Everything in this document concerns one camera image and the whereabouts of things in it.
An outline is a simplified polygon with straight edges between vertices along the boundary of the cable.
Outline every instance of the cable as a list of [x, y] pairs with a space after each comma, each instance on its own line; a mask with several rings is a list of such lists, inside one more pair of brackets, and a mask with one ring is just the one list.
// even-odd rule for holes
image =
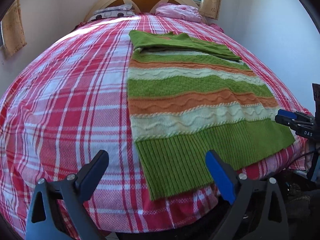
[[315, 149], [315, 150], [313, 150], [313, 151], [311, 151], [311, 152], [307, 152], [307, 153], [304, 153], [303, 155], [298, 156], [298, 157], [295, 158], [292, 162], [290, 162], [290, 164], [286, 167], [286, 169], [289, 168], [289, 167], [291, 166], [291, 164], [294, 163], [295, 161], [297, 161], [298, 159], [300, 159], [300, 158], [302, 158], [302, 157], [304, 157], [304, 156], [313, 154], [313, 153], [317, 153], [319, 150], [320, 150], [320, 147], [317, 148], [317, 149]]

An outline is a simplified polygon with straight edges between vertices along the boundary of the blue gripper pad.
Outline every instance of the blue gripper pad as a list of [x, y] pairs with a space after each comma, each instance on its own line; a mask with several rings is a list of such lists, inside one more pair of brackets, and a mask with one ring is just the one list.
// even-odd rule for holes
[[282, 109], [278, 110], [278, 115], [285, 116], [285, 117], [288, 117], [288, 118], [294, 119], [294, 120], [297, 119], [297, 115], [295, 113], [289, 112], [289, 111], [285, 111], [285, 110], [282, 110]]
[[229, 164], [223, 162], [214, 150], [207, 152], [205, 163], [221, 196], [232, 205], [236, 200], [236, 187], [239, 184], [237, 173]]

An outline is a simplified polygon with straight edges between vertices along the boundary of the orange stripe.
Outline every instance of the orange stripe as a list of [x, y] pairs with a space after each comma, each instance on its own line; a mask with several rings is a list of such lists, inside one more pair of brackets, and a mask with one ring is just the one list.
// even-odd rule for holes
[[137, 98], [128, 100], [130, 114], [178, 113], [196, 106], [216, 106], [231, 102], [242, 106], [261, 103], [264, 107], [276, 107], [274, 97], [257, 97], [254, 93], [233, 93], [222, 89], [215, 93], [188, 92], [174, 97]]
[[210, 68], [217, 71], [225, 71], [233, 74], [243, 74], [249, 77], [256, 77], [257, 75], [252, 70], [243, 70], [238, 68], [226, 67], [223, 65], [209, 65], [193, 62], [148, 62], [142, 63], [132, 59], [129, 63], [129, 67], [136, 68], [165, 68], [165, 67], [182, 67], [182, 68]]

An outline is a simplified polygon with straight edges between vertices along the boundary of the striped sweater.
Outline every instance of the striped sweater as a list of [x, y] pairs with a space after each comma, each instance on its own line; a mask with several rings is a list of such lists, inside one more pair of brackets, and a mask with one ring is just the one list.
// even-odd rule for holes
[[294, 142], [274, 122], [279, 105], [268, 87], [225, 45], [185, 33], [129, 35], [131, 128], [152, 200], [212, 183], [210, 149], [238, 170]]

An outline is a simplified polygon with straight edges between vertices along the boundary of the red and white plaid sheet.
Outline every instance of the red and white plaid sheet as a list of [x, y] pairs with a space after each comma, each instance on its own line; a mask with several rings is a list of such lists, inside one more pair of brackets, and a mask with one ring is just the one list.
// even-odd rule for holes
[[[129, 31], [188, 33], [227, 45], [269, 85], [280, 106], [309, 112], [261, 61], [223, 33], [201, 23], [138, 15], [92, 22], [57, 41], [15, 79], [0, 102], [0, 212], [21, 235], [36, 181], [64, 179], [100, 149], [109, 167], [85, 207], [98, 228], [161, 231], [191, 224], [217, 204], [209, 186], [151, 202], [132, 142], [127, 107]], [[259, 179], [301, 154], [305, 140], [242, 169]], [[294, 165], [303, 169], [303, 160]], [[71, 236], [77, 238], [65, 209]]]

